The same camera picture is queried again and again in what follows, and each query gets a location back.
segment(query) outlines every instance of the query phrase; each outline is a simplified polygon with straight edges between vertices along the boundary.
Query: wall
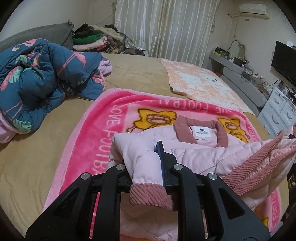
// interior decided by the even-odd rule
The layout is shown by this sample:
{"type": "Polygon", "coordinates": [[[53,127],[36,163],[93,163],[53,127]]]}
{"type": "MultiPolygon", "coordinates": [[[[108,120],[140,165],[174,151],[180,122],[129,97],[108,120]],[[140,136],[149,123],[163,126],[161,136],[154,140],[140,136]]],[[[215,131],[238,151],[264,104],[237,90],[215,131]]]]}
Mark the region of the wall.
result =
{"type": "Polygon", "coordinates": [[[91,0],[89,24],[104,27],[115,23],[115,9],[117,0],[91,0]]]}
{"type": "MultiPolygon", "coordinates": [[[[247,1],[248,3],[262,3],[269,8],[270,19],[263,20],[249,17],[239,17],[236,31],[236,38],[233,37],[237,18],[234,18],[228,39],[227,49],[233,40],[237,39],[246,45],[246,59],[255,68],[255,72],[262,75],[271,85],[278,79],[289,83],[273,67],[272,52],[275,49],[276,41],[287,43],[288,40],[296,45],[296,33],[291,24],[272,0],[247,1]]],[[[236,13],[239,13],[239,3],[235,3],[236,13]]]]}
{"type": "Polygon", "coordinates": [[[232,24],[232,18],[228,14],[232,14],[234,10],[234,2],[231,0],[221,0],[215,14],[215,30],[210,34],[207,45],[207,52],[203,62],[203,68],[211,70],[209,55],[216,47],[225,49],[228,44],[229,33],[232,24]]]}
{"type": "Polygon", "coordinates": [[[24,30],[67,22],[74,30],[89,20],[91,0],[24,0],[0,32],[0,41],[24,30]]]}

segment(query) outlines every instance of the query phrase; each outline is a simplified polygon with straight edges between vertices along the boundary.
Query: white dresser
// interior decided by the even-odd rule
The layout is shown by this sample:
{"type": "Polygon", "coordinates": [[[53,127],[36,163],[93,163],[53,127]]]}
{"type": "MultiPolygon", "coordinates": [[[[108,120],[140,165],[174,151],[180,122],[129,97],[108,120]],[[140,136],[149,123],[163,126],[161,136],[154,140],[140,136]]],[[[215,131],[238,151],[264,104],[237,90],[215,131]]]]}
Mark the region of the white dresser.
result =
{"type": "Polygon", "coordinates": [[[278,88],[274,88],[257,118],[269,137],[275,138],[280,130],[286,133],[296,123],[296,107],[278,88]]]}

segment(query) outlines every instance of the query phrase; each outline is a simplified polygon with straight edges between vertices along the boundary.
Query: gray bed cushion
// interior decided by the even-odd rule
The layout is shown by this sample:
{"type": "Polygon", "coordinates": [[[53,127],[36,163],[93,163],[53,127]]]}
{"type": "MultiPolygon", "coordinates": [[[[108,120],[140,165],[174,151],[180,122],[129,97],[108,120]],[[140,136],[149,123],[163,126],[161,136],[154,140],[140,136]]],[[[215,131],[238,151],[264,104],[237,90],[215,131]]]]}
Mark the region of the gray bed cushion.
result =
{"type": "Polygon", "coordinates": [[[74,24],[70,21],[61,23],[61,24],[53,24],[41,26],[38,28],[32,28],[15,34],[2,42],[0,42],[0,52],[15,46],[17,44],[21,44],[30,39],[47,39],[52,43],[56,43],[62,45],[68,49],[73,48],[73,39],[72,39],[72,28],[74,24]]]}

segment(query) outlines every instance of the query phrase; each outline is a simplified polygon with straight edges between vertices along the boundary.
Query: air conditioner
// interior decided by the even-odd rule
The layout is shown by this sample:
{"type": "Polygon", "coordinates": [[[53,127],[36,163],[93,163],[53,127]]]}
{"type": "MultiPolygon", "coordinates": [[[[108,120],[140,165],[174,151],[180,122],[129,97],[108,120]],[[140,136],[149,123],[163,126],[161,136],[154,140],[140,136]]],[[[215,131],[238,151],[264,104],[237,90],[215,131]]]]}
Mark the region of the air conditioner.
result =
{"type": "Polygon", "coordinates": [[[239,5],[239,10],[244,16],[263,19],[270,18],[268,8],[264,4],[242,3],[239,5]]]}

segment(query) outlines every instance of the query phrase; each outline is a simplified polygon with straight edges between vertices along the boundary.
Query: drawer handle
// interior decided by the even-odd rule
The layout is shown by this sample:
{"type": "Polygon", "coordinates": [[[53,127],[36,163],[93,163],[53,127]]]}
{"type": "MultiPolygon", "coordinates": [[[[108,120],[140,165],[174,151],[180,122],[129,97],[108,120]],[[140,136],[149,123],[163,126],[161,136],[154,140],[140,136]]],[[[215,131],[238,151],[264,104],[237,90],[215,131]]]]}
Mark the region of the drawer handle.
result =
{"type": "MultiPolygon", "coordinates": [[[[264,129],[266,129],[266,126],[264,126],[264,129]]],[[[268,133],[268,135],[270,135],[270,132],[269,131],[267,133],[268,133]]]]}
{"type": "Polygon", "coordinates": [[[280,102],[276,99],[276,98],[274,98],[274,101],[277,103],[277,104],[279,104],[280,102]]]}
{"type": "Polygon", "coordinates": [[[274,115],[272,115],[272,121],[275,123],[275,124],[278,124],[279,122],[274,118],[274,115]]]}
{"type": "Polygon", "coordinates": [[[287,116],[288,116],[288,118],[289,118],[289,119],[292,119],[292,117],[289,115],[289,113],[288,113],[288,112],[287,112],[287,116]]]}

